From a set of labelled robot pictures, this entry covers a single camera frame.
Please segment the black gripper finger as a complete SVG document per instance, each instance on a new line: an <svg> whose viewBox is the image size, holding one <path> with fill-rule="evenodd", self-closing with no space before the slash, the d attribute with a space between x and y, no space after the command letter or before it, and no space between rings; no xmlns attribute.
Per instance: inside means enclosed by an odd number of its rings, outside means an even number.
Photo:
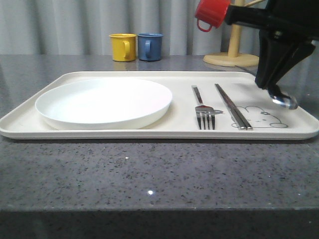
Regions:
<svg viewBox="0 0 319 239"><path fill-rule="evenodd" d="M295 65L309 57L315 48L310 42L272 43L270 86L276 85Z"/></svg>
<svg viewBox="0 0 319 239"><path fill-rule="evenodd" d="M261 89L267 89L279 79L279 67L282 58L282 43L265 30L259 31L260 55L255 83Z"/></svg>

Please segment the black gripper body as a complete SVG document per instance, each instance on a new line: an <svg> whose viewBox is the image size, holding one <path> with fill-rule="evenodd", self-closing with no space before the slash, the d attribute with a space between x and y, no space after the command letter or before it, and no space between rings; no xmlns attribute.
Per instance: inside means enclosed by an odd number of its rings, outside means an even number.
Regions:
<svg viewBox="0 0 319 239"><path fill-rule="evenodd" d="M229 5L224 22L259 29L260 45L269 38L280 43L319 39L317 0L269 0L264 9Z"/></svg>

